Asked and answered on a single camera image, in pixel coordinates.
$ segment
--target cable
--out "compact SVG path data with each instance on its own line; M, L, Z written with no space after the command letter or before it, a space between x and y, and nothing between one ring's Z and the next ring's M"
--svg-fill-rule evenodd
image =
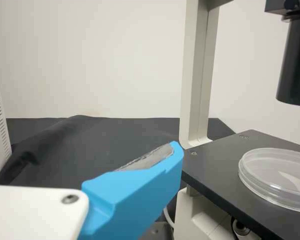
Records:
M165 208L163 209L163 214L164 214L164 216L165 216L166 221L167 221L168 224L170 225L170 227L172 227L172 228L174 229L174 228L175 228L175 224L174 224L174 222L171 220L171 218L170 218L170 216L169 216L167 207L165 207Z

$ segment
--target petri dish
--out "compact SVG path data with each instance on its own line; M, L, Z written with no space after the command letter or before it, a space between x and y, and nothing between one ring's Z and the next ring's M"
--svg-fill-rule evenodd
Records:
M239 161L239 178L259 197L300 212L300 152L256 148Z

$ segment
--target petri dish lid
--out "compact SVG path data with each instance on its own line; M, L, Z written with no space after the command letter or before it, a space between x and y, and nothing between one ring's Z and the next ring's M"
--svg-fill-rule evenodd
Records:
M259 197L300 212L300 152L256 148L239 161L239 177Z

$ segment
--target white wall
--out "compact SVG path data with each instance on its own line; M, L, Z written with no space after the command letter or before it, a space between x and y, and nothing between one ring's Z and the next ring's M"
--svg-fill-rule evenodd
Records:
M185 3L0 0L7 117L177 117Z
M185 3L0 0L7 117L178 117ZM300 144L300 107L275 99L288 24L264 7L220 9L210 116Z

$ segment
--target dark table surface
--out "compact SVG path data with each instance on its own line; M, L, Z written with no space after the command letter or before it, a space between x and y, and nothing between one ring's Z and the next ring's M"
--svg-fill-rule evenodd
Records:
M10 142L17 148L64 118L8 118ZM131 160L179 139L178 118L121 119L78 116L66 138L54 142L39 165L28 164L12 181L15 186L75 188L81 183L125 165ZM212 140L234 134L217 118L209 119ZM168 206L173 218L175 201ZM166 223L155 223L142 240L172 239Z

